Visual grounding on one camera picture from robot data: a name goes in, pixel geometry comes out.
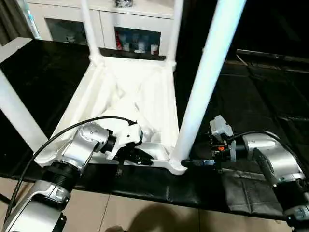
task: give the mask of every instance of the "black table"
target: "black table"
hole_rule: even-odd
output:
[[[164,59],[101,49],[103,55]],[[33,40],[0,64],[8,80],[49,137],[89,65],[88,47]],[[179,60],[175,91],[181,123],[199,57]],[[289,142],[309,161],[308,74],[225,64],[205,113],[199,134],[221,114],[234,132],[268,130]],[[0,114],[6,139],[0,153],[0,176],[17,179],[32,152],[5,116]],[[195,144],[191,156],[202,157],[205,144]],[[254,162],[226,163],[223,171],[188,170],[174,176],[165,169],[127,166],[116,176],[115,165],[90,164],[76,188],[255,217],[283,219],[281,207]],[[42,169],[32,164],[26,180]]]

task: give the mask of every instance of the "black cable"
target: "black cable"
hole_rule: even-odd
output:
[[[88,122],[92,122],[92,121],[96,121],[96,120],[100,120],[100,119],[119,119],[119,120],[123,120],[123,121],[127,121],[129,123],[129,125],[134,125],[136,124],[136,122],[130,120],[130,119],[127,119],[127,118],[124,118],[124,117],[117,117],[117,116],[100,116],[100,117],[94,117],[94,118],[91,118],[91,119],[87,119],[85,121],[82,121],[82,122],[79,122],[79,123],[76,123],[62,131],[60,131],[59,133],[57,133],[55,136],[53,136],[52,138],[50,138],[45,144],[43,144],[34,154],[33,156],[31,157],[31,159],[29,160],[29,162],[27,163],[26,167],[24,168],[23,172],[21,173],[20,177],[19,177],[19,180],[16,184],[16,187],[14,189],[14,192],[12,194],[12,198],[11,198],[11,201],[10,201],[10,204],[8,206],[8,209],[6,210],[6,214],[5,214],[5,219],[4,219],[4,222],[8,219],[8,217],[10,216],[11,214],[11,211],[12,211],[12,208],[14,206],[14,202],[16,200],[16,196],[18,194],[18,191],[20,189],[20,186],[21,186],[21,183],[23,182],[23,179],[25,177],[25,174],[26,174],[26,171],[27,169],[29,168],[29,166],[31,165],[31,163],[35,160],[35,158],[40,154],[41,151],[43,151],[43,149],[45,149],[52,141],[54,141],[56,138],[58,138],[59,136],[63,135],[65,132],[75,128],[75,127],[78,127],[82,124],[85,124],[85,123],[88,123]]]

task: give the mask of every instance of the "glass cabinet door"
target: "glass cabinet door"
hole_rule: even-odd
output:
[[[79,8],[29,3],[30,12],[43,40],[87,45]],[[104,47],[99,11],[90,10],[98,47]]]
[[[100,12],[105,47],[166,56],[172,20],[142,15]]]
[[[118,50],[159,55],[161,33],[157,31],[115,28],[115,42]]]
[[[61,19],[45,19],[53,41],[87,45],[86,33],[82,22]]]

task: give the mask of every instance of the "white cabinet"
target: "white cabinet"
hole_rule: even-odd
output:
[[[30,12],[43,40],[86,44],[79,8],[29,3]],[[99,11],[90,10],[99,47],[104,47]]]
[[[80,0],[27,0],[43,40],[86,44]],[[134,0],[115,8],[112,0],[88,0],[99,47],[165,56],[172,27],[174,0]]]

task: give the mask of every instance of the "white pole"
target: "white pole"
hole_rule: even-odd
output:
[[[98,56],[100,56],[100,51],[98,49],[95,34],[93,31],[87,0],[81,0],[81,9],[84,20],[84,27],[87,35],[88,46],[90,50],[90,58],[96,59]]]
[[[33,152],[47,141],[47,137],[1,70],[0,108]]]
[[[172,62],[175,62],[176,58],[178,37],[183,15],[183,1],[184,0],[175,0],[174,2],[173,25],[169,38],[169,50],[167,55],[167,60]]]
[[[246,0],[218,0],[179,137],[170,156],[174,166],[179,167],[189,156],[245,3]]]

